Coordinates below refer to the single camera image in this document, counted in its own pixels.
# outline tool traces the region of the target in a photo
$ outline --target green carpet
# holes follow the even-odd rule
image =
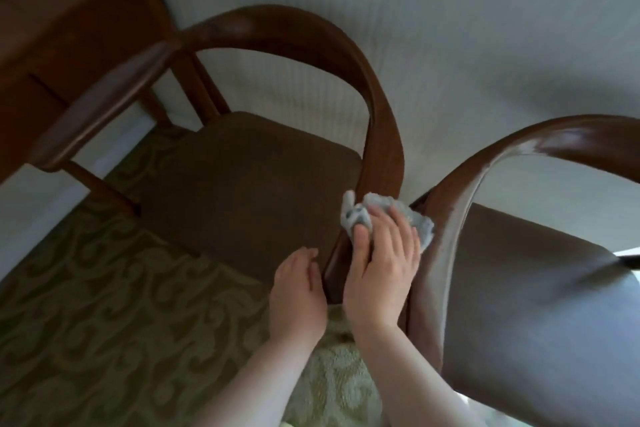
[[[156,128],[108,181],[136,196],[187,133]],[[188,426],[266,340],[267,298],[89,197],[0,283],[0,426]],[[375,425],[380,411],[331,308],[284,420]]]

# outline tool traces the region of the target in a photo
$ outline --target chair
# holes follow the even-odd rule
[[[209,48],[283,56],[351,84],[370,115],[363,158],[310,133],[231,112],[196,56]],[[199,80],[183,90],[204,127],[180,143],[171,164],[134,203],[71,159],[133,101],[148,101],[150,86],[178,54],[187,54],[197,70]],[[362,52],[327,20],[281,5],[212,17],[114,68],[44,133],[29,162],[68,172],[158,236],[265,282],[292,250],[317,246],[334,303],[341,302],[351,254],[339,225],[342,193],[354,188],[358,197],[369,191],[397,196],[404,173],[396,121]]]
[[[533,426],[636,426],[637,258],[472,204],[493,164],[514,155],[640,182],[640,120],[581,115],[524,128],[419,200],[436,235],[413,284],[409,336],[455,390]]]

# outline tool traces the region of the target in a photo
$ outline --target person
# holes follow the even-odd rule
[[[404,216],[369,209],[369,231],[354,228],[344,311],[356,346],[393,426],[484,425],[397,326],[420,262],[420,240]],[[269,340],[205,407],[196,427],[277,427],[293,388],[327,324],[316,249],[282,262],[269,296]]]

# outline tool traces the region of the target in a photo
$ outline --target brown leather seat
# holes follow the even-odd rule
[[[640,424],[640,284],[604,248],[473,204],[443,375],[535,426]]]
[[[162,237],[267,283],[302,245],[324,266],[342,193],[362,161],[352,149],[258,115],[222,115],[183,142],[143,190],[140,219]]]

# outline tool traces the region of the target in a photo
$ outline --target cloth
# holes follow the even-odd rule
[[[420,238],[420,253],[428,247],[429,243],[433,239],[433,221],[428,216],[423,216],[417,211],[413,211],[409,206],[402,201],[398,201],[391,196],[380,196],[375,192],[368,192],[365,194],[362,203],[355,203],[356,194],[352,190],[348,190],[342,196],[342,209],[340,211],[340,224],[342,228],[347,231],[351,243],[353,243],[353,227],[357,224],[364,225],[369,230],[369,233],[373,231],[371,224],[371,216],[367,211],[366,206],[379,206],[388,213],[389,208],[393,205],[400,213],[406,216],[409,221],[409,225],[415,227],[418,231],[418,237]]]

